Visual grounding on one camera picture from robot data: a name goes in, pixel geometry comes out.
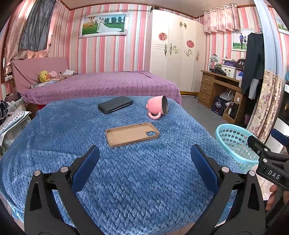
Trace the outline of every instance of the wardrobe door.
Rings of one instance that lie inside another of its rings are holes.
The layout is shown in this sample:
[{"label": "wardrobe door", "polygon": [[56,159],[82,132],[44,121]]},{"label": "wardrobe door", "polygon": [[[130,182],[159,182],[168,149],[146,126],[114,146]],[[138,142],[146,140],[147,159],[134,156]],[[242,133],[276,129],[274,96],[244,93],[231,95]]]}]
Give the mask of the wardrobe door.
[{"label": "wardrobe door", "polygon": [[196,22],[187,18],[183,19],[183,50],[179,90],[191,92],[195,67],[196,55]]},{"label": "wardrobe door", "polygon": [[166,79],[169,13],[153,10],[152,14],[150,72]]},{"label": "wardrobe door", "polygon": [[206,34],[204,33],[204,25],[196,22],[196,55],[195,55],[195,70],[193,78],[192,92],[199,92],[202,81],[201,70],[205,69],[206,57]]},{"label": "wardrobe door", "polygon": [[166,79],[180,85],[180,71],[183,51],[183,17],[169,13],[169,46]]}]

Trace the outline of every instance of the ceiling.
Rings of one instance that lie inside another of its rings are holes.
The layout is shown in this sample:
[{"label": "ceiling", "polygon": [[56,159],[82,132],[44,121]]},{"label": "ceiling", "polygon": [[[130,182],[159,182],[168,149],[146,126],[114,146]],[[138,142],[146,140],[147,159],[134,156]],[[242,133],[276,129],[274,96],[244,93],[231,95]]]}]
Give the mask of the ceiling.
[{"label": "ceiling", "polygon": [[[96,5],[102,3],[115,3],[115,0],[62,0],[70,9],[80,8],[87,5]],[[117,0],[118,3],[140,3],[149,5],[159,5],[166,9],[172,9],[186,15],[198,17],[204,14],[204,11],[214,9],[217,6],[233,3],[236,5],[254,4],[253,0]]]}]

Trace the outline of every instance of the blue basket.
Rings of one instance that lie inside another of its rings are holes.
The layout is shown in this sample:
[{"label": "blue basket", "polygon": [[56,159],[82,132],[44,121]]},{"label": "blue basket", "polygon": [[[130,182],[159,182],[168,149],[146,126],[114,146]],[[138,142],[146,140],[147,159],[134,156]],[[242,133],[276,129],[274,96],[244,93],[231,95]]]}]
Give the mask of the blue basket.
[{"label": "blue basket", "polygon": [[244,174],[259,163],[259,156],[247,144],[248,137],[253,135],[251,132],[236,125],[221,124],[215,135],[218,143],[232,156]]}]

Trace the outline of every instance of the black phone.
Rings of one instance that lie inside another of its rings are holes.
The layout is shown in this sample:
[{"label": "black phone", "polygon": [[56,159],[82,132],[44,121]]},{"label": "black phone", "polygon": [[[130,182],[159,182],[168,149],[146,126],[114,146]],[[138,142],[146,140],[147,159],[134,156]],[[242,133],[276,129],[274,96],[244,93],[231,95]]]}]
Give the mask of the black phone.
[{"label": "black phone", "polygon": [[108,114],[112,113],[116,110],[122,109],[126,106],[129,106],[133,103],[133,100],[126,97],[126,96],[120,96],[116,97],[112,100],[105,101],[103,103],[100,103],[98,105],[98,108],[101,112]]}]

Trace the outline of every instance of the framed picture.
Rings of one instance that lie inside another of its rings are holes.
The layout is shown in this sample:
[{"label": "framed picture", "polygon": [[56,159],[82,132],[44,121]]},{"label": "framed picture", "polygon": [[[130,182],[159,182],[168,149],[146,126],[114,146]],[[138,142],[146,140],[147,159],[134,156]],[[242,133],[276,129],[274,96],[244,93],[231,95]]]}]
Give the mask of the framed picture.
[{"label": "framed picture", "polygon": [[254,33],[254,29],[240,29],[232,33],[232,51],[247,51],[248,35]]},{"label": "framed picture", "polygon": [[81,18],[79,38],[127,35],[128,12],[108,12]]},{"label": "framed picture", "polygon": [[281,17],[278,15],[278,13],[275,10],[274,10],[274,17],[276,20],[276,24],[278,26],[278,31],[280,33],[284,33],[284,34],[289,35],[289,31],[288,31],[286,25],[284,24],[283,20],[281,19]]}]

